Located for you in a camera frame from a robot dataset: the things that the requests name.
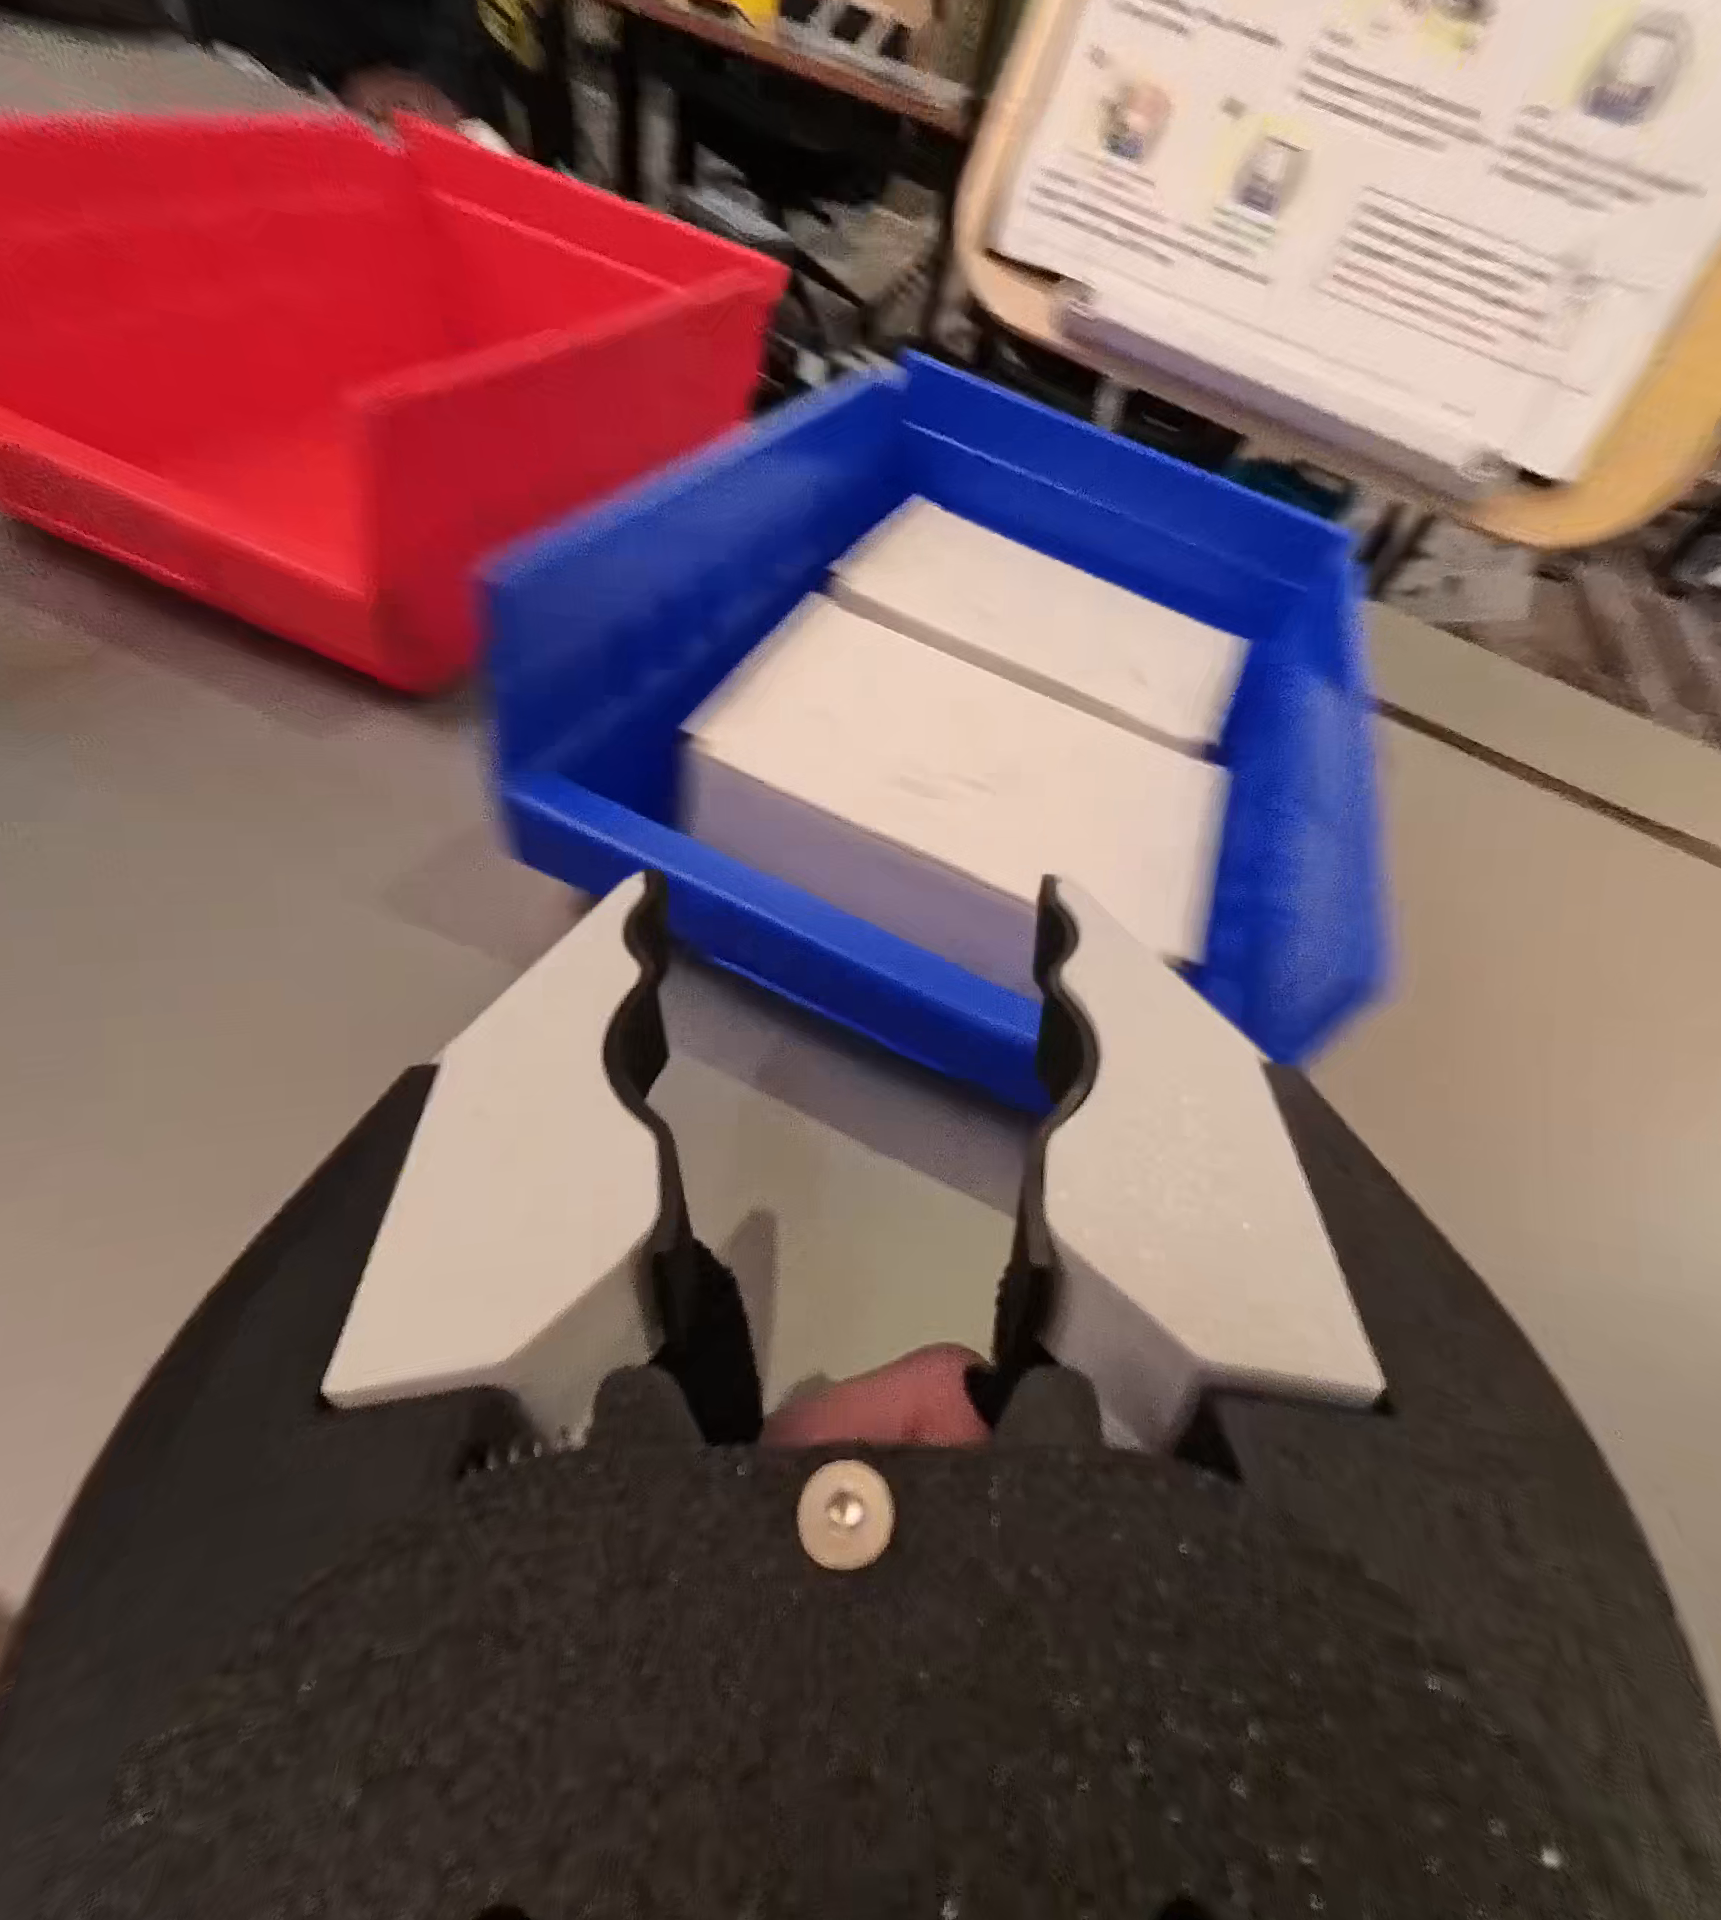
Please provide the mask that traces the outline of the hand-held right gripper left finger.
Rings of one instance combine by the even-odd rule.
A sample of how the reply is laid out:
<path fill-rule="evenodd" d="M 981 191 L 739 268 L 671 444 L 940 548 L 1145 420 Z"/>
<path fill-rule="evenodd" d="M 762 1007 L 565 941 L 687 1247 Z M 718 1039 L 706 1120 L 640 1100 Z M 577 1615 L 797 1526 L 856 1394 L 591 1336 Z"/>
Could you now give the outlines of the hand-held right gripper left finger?
<path fill-rule="evenodd" d="M 331 1407 L 481 1390 L 565 1448 L 642 1365 L 705 1441 L 761 1436 L 743 1293 L 652 1105 L 668 918 L 666 877 L 626 876 L 444 1045 L 320 1380 Z"/>

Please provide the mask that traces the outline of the red plastic bin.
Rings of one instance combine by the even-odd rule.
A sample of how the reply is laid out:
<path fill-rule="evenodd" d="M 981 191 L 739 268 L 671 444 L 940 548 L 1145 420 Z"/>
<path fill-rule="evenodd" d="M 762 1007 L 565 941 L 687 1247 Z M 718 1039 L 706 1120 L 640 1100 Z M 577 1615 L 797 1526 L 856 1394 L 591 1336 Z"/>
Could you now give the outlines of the red plastic bin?
<path fill-rule="evenodd" d="M 408 117 L 0 112 L 0 511 L 372 681 L 736 427 L 786 268 Z"/>

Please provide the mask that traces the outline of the grey desk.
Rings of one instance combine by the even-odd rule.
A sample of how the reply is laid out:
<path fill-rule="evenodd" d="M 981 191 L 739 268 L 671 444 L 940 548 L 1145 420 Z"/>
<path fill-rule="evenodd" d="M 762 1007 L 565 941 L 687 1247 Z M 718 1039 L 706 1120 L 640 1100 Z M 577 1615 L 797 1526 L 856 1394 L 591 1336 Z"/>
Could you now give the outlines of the grey desk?
<path fill-rule="evenodd" d="M 1721 755 L 1371 612 L 1395 986 L 1328 1100 L 1721 1622 Z M 574 913 L 462 704 L 0 515 L 0 1604 L 207 1283 Z"/>

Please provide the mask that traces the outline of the person's right hand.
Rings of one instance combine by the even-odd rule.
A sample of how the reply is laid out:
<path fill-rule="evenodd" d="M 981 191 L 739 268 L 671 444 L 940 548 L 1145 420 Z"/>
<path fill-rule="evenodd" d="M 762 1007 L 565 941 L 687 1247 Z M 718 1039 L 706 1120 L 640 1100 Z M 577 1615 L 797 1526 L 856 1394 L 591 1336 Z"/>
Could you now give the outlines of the person's right hand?
<path fill-rule="evenodd" d="M 991 1425 L 969 1391 L 979 1356 L 959 1344 L 920 1345 L 840 1380 L 809 1383 L 762 1425 L 770 1448 L 969 1448 Z"/>

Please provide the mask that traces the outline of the blue plastic bin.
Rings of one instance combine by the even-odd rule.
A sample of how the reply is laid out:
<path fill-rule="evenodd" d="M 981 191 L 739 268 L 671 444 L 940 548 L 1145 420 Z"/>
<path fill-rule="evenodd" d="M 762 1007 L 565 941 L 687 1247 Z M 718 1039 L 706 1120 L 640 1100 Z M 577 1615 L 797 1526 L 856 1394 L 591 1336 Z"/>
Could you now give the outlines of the blue plastic bin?
<path fill-rule="evenodd" d="M 1271 1059 L 1312 1062 L 1395 970 L 1350 531 L 920 351 L 797 396 L 482 567 L 513 852 L 593 895 L 661 872 L 672 936 L 701 962 L 1041 1114 L 1024 991 L 678 825 L 687 716 L 914 495 L 1251 646 L 1221 743 L 1208 951 L 1186 976 Z"/>

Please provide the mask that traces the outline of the wooden display board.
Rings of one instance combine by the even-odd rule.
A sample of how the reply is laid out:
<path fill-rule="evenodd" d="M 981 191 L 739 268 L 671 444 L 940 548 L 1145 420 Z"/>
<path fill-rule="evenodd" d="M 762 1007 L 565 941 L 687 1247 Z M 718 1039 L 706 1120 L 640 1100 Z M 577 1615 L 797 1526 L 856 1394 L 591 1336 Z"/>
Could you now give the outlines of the wooden display board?
<path fill-rule="evenodd" d="M 1519 471 L 1484 492 L 1449 492 L 1404 464 L 1369 457 L 1360 444 L 1310 433 L 1271 407 L 1132 353 L 1070 337 L 1063 286 L 991 248 L 1003 186 L 1015 165 L 1028 110 L 1044 98 L 1047 65 L 1076 3 L 1027 3 L 975 135 L 955 218 L 955 262 L 971 300 L 991 323 L 1188 411 L 1256 440 L 1271 453 L 1310 457 L 1375 490 L 1529 548 L 1606 542 L 1663 513 L 1721 451 L 1721 246 L 1669 322 L 1650 363 L 1610 421 L 1581 474 L 1550 482 Z"/>

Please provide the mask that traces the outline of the storage shelf rack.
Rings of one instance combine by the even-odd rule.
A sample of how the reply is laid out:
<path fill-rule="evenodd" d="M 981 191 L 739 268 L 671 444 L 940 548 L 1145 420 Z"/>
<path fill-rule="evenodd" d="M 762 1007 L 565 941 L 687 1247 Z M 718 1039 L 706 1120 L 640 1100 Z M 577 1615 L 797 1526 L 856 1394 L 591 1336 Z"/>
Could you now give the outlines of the storage shelf rack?
<path fill-rule="evenodd" d="M 933 69 L 948 18 L 986 63 L 995 3 L 607 3 L 613 178 L 648 202 L 644 86 L 666 94 L 664 205 L 778 260 L 793 304 L 773 393 L 807 357 L 845 368 L 930 347 L 948 227 L 983 96 Z"/>

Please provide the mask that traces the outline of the white cardboard mailer box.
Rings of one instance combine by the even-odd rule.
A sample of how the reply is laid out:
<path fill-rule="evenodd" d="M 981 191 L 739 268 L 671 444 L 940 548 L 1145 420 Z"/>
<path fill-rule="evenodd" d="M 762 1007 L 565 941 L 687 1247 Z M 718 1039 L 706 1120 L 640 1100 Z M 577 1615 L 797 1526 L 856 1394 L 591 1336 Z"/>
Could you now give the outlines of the white cardboard mailer box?
<path fill-rule="evenodd" d="M 1201 963 L 1229 780 L 811 594 L 680 730 L 680 828 L 1032 995 L 1044 876 Z"/>
<path fill-rule="evenodd" d="M 914 495 L 825 577 L 840 608 L 1186 755 L 1217 755 L 1243 637 Z"/>

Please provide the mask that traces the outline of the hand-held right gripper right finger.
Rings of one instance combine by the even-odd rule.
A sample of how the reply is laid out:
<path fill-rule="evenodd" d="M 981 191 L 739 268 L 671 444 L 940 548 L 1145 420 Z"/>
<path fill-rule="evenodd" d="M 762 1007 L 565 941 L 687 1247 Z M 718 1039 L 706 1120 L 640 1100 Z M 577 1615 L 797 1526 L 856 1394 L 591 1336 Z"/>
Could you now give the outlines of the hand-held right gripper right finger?
<path fill-rule="evenodd" d="M 1044 1367 L 1103 1431 L 1201 1453 L 1224 1400 L 1371 1414 L 1388 1377 L 1273 1065 L 1073 877 L 1036 899 L 1044 1093 L 1001 1274 L 986 1422 Z"/>

